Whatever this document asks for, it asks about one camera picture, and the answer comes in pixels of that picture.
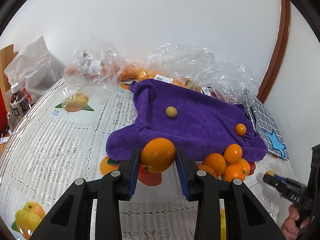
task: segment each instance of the wall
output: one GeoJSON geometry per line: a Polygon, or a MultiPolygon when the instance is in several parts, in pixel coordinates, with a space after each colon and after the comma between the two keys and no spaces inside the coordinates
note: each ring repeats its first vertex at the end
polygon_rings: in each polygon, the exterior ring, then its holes
{"type": "Polygon", "coordinates": [[[287,50],[265,106],[279,126],[296,176],[307,183],[311,147],[320,144],[320,43],[299,11],[291,8],[287,50]]]}
{"type": "Polygon", "coordinates": [[[276,42],[280,0],[28,0],[0,37],[19,50],[44,35],[68,64],[89,33],[130,60],[171,41],[211,42],[216,57],[251,65],[260,83],[276,42]]]}

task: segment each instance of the barcode label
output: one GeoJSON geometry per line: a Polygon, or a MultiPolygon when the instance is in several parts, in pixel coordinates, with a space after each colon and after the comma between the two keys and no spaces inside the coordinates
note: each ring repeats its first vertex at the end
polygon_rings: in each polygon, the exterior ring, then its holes
{"type": "Polygon", "coordinates": [[[207,87],[202,87],[201,90],[203,94],[212,97],[211,92],[207,87]]]}
{"type": "Polygon", "coordinates": [[[169,83],[169,84],[172,84],[172,82],[173,82],[173,78],[167,78],[167,77],[161,76],[159,74],[157,74],[154,79],[162,81],[162,82],[166,82],[166,83],[169,83]]]}

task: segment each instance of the human hand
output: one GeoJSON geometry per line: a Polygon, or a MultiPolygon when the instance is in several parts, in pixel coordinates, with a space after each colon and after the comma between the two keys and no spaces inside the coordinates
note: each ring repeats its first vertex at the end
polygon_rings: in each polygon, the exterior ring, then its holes
{"type": "Polygon", "coordinates": [[[298,237],[299,230],[307,227],[310,218],[306,218],[300,225],[300,228],[297,228],[296,221],[299,220],[299,212],[295,208],[294,204],[289,206],[289,216],[284,221],[281,226],[281,232],[284,234],[286,240],[296,240],[298,237]]]}

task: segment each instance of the blue starfish pattern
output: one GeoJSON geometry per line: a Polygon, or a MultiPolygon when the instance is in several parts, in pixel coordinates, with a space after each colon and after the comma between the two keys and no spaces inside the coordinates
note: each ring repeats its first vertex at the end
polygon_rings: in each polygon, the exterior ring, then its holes
{"type": "Polygon", "coordinates": [[[278,150],[281,153],[281,158],[284,158],[286,156],[286,154],[284,152],[284,149],[286,148],[286,146],[282,142],[279,141],[275,131],[272,130],[272,133],[270,133],[269,131],[267,131],[265,129],[264,129],[264,131],[266,132],[266,135],[268,136],[268,138],[271,141],[273,150],[278,150]]]}

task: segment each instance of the purple towel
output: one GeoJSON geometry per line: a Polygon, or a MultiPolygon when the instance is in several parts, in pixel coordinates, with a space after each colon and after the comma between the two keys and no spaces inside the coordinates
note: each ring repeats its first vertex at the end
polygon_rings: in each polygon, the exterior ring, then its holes
{"type": "Polygon", "coordinates": [[[244,107],[234,106],[196,91],[154,79],[133,82],[133,101],[138,116],[134,124],[110,134],[106,152],[110,158],[129,159],[134,147],[141,149],[152,139],[164,137],[183,147],[187,157],[202,161],[214,152],[223,154],[232,143],[242,147],[247,161],[259,161],[266,145],[244,115],[244,107]],[[178,111],[175,119],[165,114],[168,106],[178,111]],[[245,136],[235,132],[238,123],[247,128],[245,136]]]}

